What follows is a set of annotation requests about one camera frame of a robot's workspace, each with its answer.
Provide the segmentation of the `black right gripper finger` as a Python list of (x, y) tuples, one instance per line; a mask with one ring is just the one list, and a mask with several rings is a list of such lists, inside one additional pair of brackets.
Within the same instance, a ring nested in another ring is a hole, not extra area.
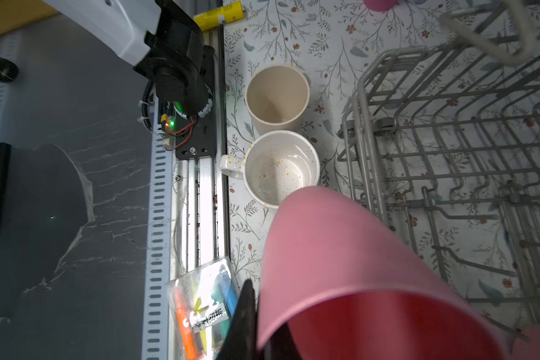
[(241, 288), (228, 335), (216, 359), (258, 359), (257, 304), (251, 279), (247, 279)]

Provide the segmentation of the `pink cup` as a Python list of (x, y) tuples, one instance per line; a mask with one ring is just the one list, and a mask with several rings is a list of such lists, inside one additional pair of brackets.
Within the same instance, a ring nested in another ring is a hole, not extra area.
[(357, 202), (305, 187), (262, 256), (256, 346), (287, 326), (303, 359), (507, 359), (489, 323)]
[(522, 334), (528, 337), (528, 341), (520, 338), (514, 341), (511, 359), (540, 359), (540, 324), (525, 328)]

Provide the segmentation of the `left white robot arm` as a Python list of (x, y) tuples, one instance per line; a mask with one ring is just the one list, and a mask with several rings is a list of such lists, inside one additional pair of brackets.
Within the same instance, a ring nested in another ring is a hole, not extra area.
[(216, 154), (215, 50), (174, 1), (49, 1), (148, 82), (140, 121), (179, 160)]

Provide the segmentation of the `highlighter marker pack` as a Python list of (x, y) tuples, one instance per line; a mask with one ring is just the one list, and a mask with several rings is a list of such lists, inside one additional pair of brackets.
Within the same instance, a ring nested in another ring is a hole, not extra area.
[(216, 359), (230, 331), (238, 293), (228, 258), (216, 259), (166, 285), (176, 359)]

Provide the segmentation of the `white mug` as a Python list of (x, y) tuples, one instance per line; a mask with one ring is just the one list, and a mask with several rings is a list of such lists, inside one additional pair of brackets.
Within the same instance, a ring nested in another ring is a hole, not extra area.
[(246, 155), (221, 156), (220, 171), (244, 182), (263, 206), (276, 209), (292, 192), (318, 185), (320, 159), (312, 143), (291, 130), (262, 135)]

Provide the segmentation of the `beige cup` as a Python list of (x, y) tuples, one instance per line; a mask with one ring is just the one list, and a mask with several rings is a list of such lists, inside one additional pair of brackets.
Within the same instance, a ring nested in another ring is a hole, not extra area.
[(244, 102), (259, 135), (299, 131), (310, 101), (304, 74), (287, 64), (272, 64), (256, 72), (247, 84)]

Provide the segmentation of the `pink tape roll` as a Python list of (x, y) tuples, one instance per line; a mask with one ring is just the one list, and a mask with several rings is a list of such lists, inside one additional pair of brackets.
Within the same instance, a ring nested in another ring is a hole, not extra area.
[(398, 0), (364, 0), (363, 2), (365, 7), (369, 10), (375, 12), (385, 12), (396, 6)]

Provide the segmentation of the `yellow marker on rail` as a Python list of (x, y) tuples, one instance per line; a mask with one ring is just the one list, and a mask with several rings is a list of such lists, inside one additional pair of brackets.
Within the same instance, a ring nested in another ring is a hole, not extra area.
[(193, 17), (194, 22), (202, 32), (207, 32), (219, 26), (242, 20), (245, 12), (240, 1), (199, 13)]

